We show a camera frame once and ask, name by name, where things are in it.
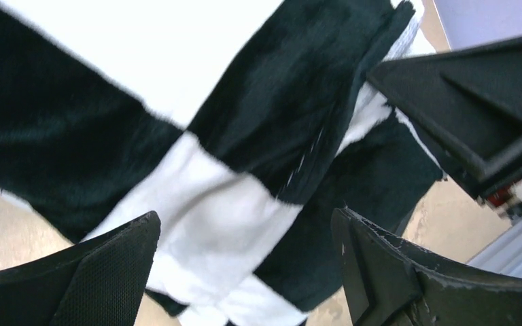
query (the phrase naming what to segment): checkered cloth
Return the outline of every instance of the checkered cloth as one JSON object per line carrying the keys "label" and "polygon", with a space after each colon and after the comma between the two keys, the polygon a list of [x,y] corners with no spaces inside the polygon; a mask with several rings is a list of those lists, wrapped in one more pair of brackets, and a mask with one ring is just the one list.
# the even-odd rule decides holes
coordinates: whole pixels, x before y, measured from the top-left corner
{"label": "checkered cloth", "polygon": [[430,51],[389,0],[0,0],[0,188],[73,242],[148,211],[184,326],[297,326],[333,209],[394,230],[439,167],[365,81]]}

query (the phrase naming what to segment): black and white fabric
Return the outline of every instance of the black and white fabric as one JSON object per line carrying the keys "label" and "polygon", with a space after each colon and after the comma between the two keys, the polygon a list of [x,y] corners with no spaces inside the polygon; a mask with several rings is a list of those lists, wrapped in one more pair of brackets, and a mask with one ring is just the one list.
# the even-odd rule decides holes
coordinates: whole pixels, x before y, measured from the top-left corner
{"label": "black and white fabric", "polygon": [[432,51],[399,0],[0,0],[0,189],[73,242],[148,211],[183,326],[297,326],[330,217],[394,230],[442,174],[365,82]]}

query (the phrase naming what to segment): black mechanical component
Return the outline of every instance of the black mechanical component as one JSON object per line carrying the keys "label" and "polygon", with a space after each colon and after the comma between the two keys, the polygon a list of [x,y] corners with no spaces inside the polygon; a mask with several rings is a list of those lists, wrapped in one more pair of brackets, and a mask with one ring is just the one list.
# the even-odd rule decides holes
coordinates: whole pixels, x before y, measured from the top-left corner
{"label": "black mechanical component", "polygon": [[348,209],[332,231],[354,325],[522,325],[520,278],[441,257]]}
{"label": "black mechanical component", "polygon": [[506,210],[522,204],[522,37],[383,62],[368,81],[470,196]]}
{"label": "black mechanical component", "polygon": [[160,234],[156,213],[0,271],[0,326],[133,326]]}

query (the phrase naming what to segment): tan surface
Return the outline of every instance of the tan surface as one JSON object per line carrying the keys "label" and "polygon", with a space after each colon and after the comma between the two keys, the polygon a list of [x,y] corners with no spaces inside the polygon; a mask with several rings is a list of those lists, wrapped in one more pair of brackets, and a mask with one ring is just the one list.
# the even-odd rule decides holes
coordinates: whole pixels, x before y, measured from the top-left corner
{"label": "tan surface", "polygon": [[[448,48],[431,0],[426,2],[423,30],[438,50]],[[466,261],[509,227],[491,211],[479,208],[454,183],[437,183],[419,203],[405,236],[430,250]],[[41,217],[0,199],[0,270],[49,255],[68,243]],[[309,326],[350,325],[341,291],[320,306]],[[174,326],[163,310],[144,298],[138,326]]]}

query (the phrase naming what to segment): checkered blanket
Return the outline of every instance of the checkered blanket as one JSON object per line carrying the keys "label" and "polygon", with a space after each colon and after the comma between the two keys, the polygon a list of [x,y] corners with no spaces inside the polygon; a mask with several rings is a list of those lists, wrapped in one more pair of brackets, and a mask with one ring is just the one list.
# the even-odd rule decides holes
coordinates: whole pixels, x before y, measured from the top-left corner
{"label": "checkered blanket", "polygon": [[441,176],[366,83],[430,52],[390,0],[0,0],[0,188],[73,242],[156,211],[183,326],[297,326],[341,287],[329,220],[388,230]]}

